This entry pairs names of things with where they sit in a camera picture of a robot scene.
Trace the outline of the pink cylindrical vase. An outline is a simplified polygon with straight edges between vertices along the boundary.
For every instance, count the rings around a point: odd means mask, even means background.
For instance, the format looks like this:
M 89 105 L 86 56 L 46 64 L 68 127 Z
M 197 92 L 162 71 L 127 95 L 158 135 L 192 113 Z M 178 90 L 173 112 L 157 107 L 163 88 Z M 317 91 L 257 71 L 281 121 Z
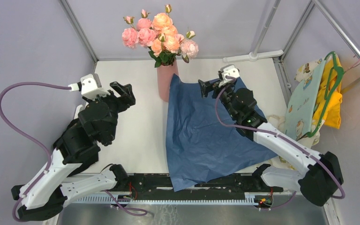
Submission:
M 170 85 L 174 75 L 179 75 L 176 60 L 169 66 L 161 65 L 157 68 L 158 93 L 164 102 L 169 101 Z

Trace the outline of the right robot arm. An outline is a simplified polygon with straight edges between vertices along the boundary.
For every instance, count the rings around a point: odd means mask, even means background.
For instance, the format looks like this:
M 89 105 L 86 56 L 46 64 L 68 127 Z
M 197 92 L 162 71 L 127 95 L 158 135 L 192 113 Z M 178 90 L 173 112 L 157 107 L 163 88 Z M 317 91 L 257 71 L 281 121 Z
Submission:
M 212 93 L 215 106 L 222 103 L 235 122 L 225 124 L 217 116 L 223 126 L 236 128 L 241 136 L 268 148 L 294 167 L 258 167 L 252 178 L 253 188 L 264 191 L 268 187 L 281 187 L 301 192 L 316 206 L 323 206 L 331 198 L 344 199 L 344 179 L 338 157 L 330 151 L 322 154 L 305 147 L 279 131 L 255 110 L 257 101 L 253 92 L 247 88 L 234 90 L 235 83 L 233 78 L 225 84 L 220 80 L 198 81 L 202 97 Z

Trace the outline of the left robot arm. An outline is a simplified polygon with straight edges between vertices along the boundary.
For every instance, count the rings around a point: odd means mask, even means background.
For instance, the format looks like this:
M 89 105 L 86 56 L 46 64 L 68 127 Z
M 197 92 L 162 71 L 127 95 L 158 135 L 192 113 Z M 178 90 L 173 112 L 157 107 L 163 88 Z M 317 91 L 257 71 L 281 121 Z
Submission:
M 109 90 L 95 82 L 78 82 L 87 105 L 80 109 L 47 152 L 47 162 L 34 178 L 12 187 L 16 201 L 13 217 L 19 222 L 44 221 L 59 214 L 72 202 L 99 191 L 128 187 L 129 177 L 120 164 L 109 164 L 97 175 L 66 183 L 65 179 L 85 171 L 98 161 L 101 146 L 115 139 L 119 113 L 135 104 L 132 85 L 112 82 Z

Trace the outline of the pink artificial flower bunch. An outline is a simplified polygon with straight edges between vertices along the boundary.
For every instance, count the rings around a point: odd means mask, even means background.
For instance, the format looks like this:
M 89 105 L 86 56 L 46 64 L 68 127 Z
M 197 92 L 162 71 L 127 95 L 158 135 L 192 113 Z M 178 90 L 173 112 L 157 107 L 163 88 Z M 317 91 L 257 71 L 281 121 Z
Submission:
M 159 34 L 149 47 L 149 55 L 155 60 L 154 67 L 172 66 L 179 55 L 180 41 L 177 37 Z

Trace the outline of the blue flower wrapping paper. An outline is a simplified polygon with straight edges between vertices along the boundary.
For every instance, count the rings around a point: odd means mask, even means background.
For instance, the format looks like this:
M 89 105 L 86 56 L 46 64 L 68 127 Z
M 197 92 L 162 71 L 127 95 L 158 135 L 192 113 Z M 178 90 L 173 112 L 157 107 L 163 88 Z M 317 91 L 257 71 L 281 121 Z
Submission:
M 184 83 L 176 75 L 170 85 L 165 147 L 174 187 L 180 191 L 276 157 L 268 148 L 241 136 L 233 121 L 212 96 L 202 98 L 197 83 Z

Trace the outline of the single pink flower stem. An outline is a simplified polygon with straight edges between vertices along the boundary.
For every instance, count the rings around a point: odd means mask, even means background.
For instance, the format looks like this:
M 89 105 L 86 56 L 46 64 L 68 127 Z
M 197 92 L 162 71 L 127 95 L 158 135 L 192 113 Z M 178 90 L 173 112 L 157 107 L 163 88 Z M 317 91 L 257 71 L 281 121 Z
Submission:
M 148 18 L 148 15 L 149 12 L 143 9 L 141 11 L 141 18 L 136 24 L 138 43 L 142 47 L 151 47 L 157 36 L 156 31 L 152 28 L 152 21 Z

